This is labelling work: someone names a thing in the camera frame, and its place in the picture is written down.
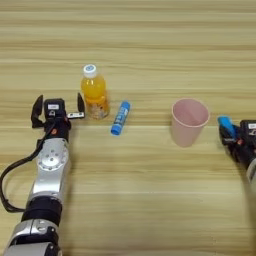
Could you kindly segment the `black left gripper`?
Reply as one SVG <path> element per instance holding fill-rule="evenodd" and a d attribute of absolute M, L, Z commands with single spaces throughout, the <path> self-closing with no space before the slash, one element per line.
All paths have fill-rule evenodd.
<path fill-rule="evenodd" d="M 41 128 L 44 126 L 46 139 L 62 138 L 68 141 L 69 131 L 71 130 L 71 121 L 74 119 L 83 119 L 85 117 L 85 104 L 80 93 L 77 94 L 77 108 L 79 112 L 49 116 L 46 118 L 45 123 L 43 123 L 39 119 L 43 110 L 43 96 L 40 95 L 32 107 L 32 127 Z"/>

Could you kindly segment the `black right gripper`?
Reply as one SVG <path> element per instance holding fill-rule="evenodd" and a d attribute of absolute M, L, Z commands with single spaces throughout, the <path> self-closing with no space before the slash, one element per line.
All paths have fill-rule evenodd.
<path fill-rule="evenodd" d="M 224 146 L 234 143 L 231 156 L 245 169 L 256 159 L 256 131 L 249 133 L 237 131 L 234 137 L 226 127 L 220 125 L 219 137 Z"/>

